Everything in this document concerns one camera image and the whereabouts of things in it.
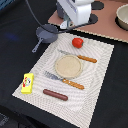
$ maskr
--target black table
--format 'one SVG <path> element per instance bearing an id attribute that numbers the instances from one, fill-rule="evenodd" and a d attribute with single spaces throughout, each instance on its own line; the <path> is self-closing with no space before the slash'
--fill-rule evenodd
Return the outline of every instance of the black table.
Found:
<path id="1" fill-rule="evenodd" d="M 56 10 L 56 0 L 29 0 L 42 24 Z M 12 96 L 36 64 L 49 44 L 41 44 L 36 53 L 32 49 L 38 42 L 35 31 L 39 27 L 24 0 L 16 0 L 0 12 L 0 105 L 46 124 L 51 128 L 76 126 Z M 103 81 L 90 128 L 128 127 L 128 44 L 77 31 L 79 35 L 114 45 L 113 54 Z"/>

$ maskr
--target knife handle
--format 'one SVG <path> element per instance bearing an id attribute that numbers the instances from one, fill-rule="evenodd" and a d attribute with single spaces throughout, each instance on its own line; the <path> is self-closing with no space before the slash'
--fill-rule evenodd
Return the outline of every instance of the knife handle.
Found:
<path id="1" fill-rule="evenodd" d="M 67 79 L 63 79 L 63 83 L 68 84 L 68 85 L 71 85 L 71 86 L 76 87 L 76 88 L 79 88 L 79 89 L 84 89 L 84 86 L 83 85 L 77 84 L 77 83 L 72 82 L 72 81 L 69 81 Z"/>
<path id="2" fill-rule="evenodd" d="M 86 56 L 78 55 L 77 57 L 78 57 L 79 59 L 86 60 L 86 61 L 90 61 L 90 62 L 93 62 L 93 63 L 96 63 L 96 62 L 97 62 L 96 59 L 89 58 L 89 57 L 86 57 Z"/>

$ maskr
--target white placemat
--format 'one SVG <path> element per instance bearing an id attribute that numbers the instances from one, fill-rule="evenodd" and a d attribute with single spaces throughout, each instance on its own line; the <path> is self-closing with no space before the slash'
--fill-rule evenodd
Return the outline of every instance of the white placemat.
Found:
<path id="1" fill-rule="evenodd" d="M 72 45 L 72 39 L 75 37 L 79 36 L 67 33 L 59 34 L 57 41 L 50 44 L 30 71 L 34 73 L 32 94 L 21 94 L 21 83 L 13 96 L 80 128 L 88 128 L 114 46 L 80 37 L 84 40 L 84 44 L 82 48 L 77 49 Z M 72 79 L 73 82 L 84 85 L 84 90 L 79 90 L 58 80 L 46 78 L 44 75 L 44 71 L 49 71 L 58 76 L 54 68 L 55 61 L 64 56 L 58 49 L 97 59 L 97 63 L 81 60 L 83 72 L 79 77 Z M 47 96 L 43 94 L 43 89 L 67 95 L 68 101 Z"/>

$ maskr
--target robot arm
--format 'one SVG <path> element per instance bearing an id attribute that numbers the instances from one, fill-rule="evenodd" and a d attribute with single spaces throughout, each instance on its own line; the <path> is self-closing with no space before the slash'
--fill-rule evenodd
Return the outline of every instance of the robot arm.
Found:
<path id="1" fill-rule="evenodd" d="M 88 23 L 91 14 L 91 3 L 94 0 L 58 0 L 64 10 L 64 22 L 61 29 L 70 27 L 73 22 L 75 26 Z"/>

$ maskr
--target butter knife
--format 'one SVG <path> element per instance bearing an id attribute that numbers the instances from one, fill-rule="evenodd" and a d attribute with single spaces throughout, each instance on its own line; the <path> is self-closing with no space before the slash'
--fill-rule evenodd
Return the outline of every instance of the butter knife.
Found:
<path id="1" fill-rule="evenodd" d="M 66 51 L 62 51 L 62 50 L 59 50 L 59 49 L 58 49 L 58 51 L 61 52 L 61 53 L 63 53 L 63 54 L 66 54 L 66 55 L 69 55 L 69 54 L 70 54 L 70 55 L 75 55 L 75 54 L 72 54 L 72 53 L 69 53 L 69 52 L 66 52 Z M 93 63 L 96 63 L 96 62 L 97 62 L 96 59 L 89 58 L 89 57 L 86 57 L 86 56 L 78 55 L 77 57 L 78 57 L 79 59 L 86 60 L 86 61 L 90 61 L 90 62 L 93 62 Z"/>
<path id="2" fill-rule="evenodd" d="M 44 72 L 44 75 L 45 75 L 47 78 L 50 78 L 50 79 L 53 79 L 53 80 L 60 80 L 60 81 L 62 81 L 63 83 L 68 84 L 68 85 L 71 85 L 71 86 L 76 87 L 76 88 L 78 88 L 78 89 L 81 89 L 81 90 L 84 89 L 84 86 L 83 86 L 83 85 L 77 84 L 77 83 L 72 82 L 72 81 L 69 81 L 69 80 L 67 80 L 67 79 L 61 79 L 61 78 L 57 77 L 56 75 L 54 75 L 54 74 L 52 74 L 52 73 L 50 73 L 50 72 L 45 71 L 45 72 Z"/>

